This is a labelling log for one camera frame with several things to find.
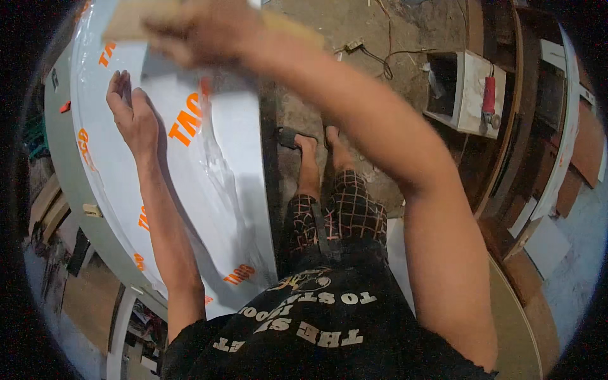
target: leg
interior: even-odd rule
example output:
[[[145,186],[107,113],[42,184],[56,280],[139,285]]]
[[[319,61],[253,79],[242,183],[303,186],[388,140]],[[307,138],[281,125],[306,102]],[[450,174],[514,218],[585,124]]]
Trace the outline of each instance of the leg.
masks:
[[[280,278],[292,272],[292,266],[303,257],[305,249],[316,243],[317,227],[311,205],[319,199],[319,167],[315,160],[317,141],[296,135],[295,144],[302,150],[302,165],[298,189],[287,205],[283,223],[280,254],[277,255],[277,271]]]
[[[334,171],[336,174],[345,170],[354,170],[354,160],[348,148],[338,137],[339,130],[335,126],[325,128],[325,138],[333,154]]]
[[[384,206],[373,200],[365,181],[355,172],[354,160],[338,138],[338,129],[328,126],[325,133],[334,156],[336,180],[332,199],[340,238],[369,237],[386,245]]]
[[[310,137],[296,135],[295,144],[302,150],[302,164],[296,195],[310,195],[320,199],[319,166],[315,160],[317,141]]]

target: flip-flop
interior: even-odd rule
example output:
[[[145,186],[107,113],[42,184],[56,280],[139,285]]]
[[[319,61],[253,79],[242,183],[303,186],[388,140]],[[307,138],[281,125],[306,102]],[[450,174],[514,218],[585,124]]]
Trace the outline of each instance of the flip-flop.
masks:
[[[323,124],[323,142],[325,143],[325,149],[330,150],[330,145],[327,143],[327,127],[328,126],[335,126],[335,125],[326,125]],[[338,130],[338,136],[340,136],[340,128],[337,128]]]
[[[311,134],[297,131],[288,126],[278,126],[277,132],[278,132],[278,143],[282,147],[285,147],[285,148],[289,148],[289,149],[293,149],[293,150],[300,149],[300,147],[298,147],[295,144],[295,135],[297,135],[297,134],[305,136],[305,137],[312,137],[313,139],[315,139],[317,141],[317,143],[319,143],[319,140],[317,139],[317,137],[315,137]]]

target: sandal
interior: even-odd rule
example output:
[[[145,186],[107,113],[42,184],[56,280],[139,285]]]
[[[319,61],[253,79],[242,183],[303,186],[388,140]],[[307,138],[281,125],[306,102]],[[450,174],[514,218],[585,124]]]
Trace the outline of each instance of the sandal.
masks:
[[[290,128],[288,126],[279,126],[277,127],[277,131],[278,131],[278,143],[285,148],[289,148],[289,149],[300,149],[300,147],[298,147],[295,144],[295,135],[299,134],[301,136],[305,136],[305,137],[311,137],[313,139],[315,139],[317,141],[317,143],[319,143],[319,140],[317,139],[317,137],[311,135],[311,134],[306,134],[304,132],[300,132],[297,131],[293,128]]]

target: hand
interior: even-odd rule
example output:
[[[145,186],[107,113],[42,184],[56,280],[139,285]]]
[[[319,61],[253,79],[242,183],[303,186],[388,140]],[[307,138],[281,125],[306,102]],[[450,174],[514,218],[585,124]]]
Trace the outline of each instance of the hand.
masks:
[[[143,23],[151,32],[151,49],[186,68],[235,63],[264,30],[246,0],[189,0],[178,17]]]
[[[115,72],[110,79],[106,101],[136,164],[156,160],[158,120],[146,93],[141,88],[131,93],[131,76],[126,70]]]

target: checkered shorts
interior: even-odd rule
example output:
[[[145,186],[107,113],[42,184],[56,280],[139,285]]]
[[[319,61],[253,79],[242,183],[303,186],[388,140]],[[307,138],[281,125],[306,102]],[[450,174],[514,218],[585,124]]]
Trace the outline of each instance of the checkered shorts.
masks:
[[[297,260],[307,247],[318,245],[317,226],[311,205],[317,200],[310,195],[295,195],[287,206],[284,236],[285,260]],[[332,250],[335,242],[368,238],[386,245],[386,210],[375,202],[365,181],[354,170],[338,174],[334,192],[324,209],[325,232]]]

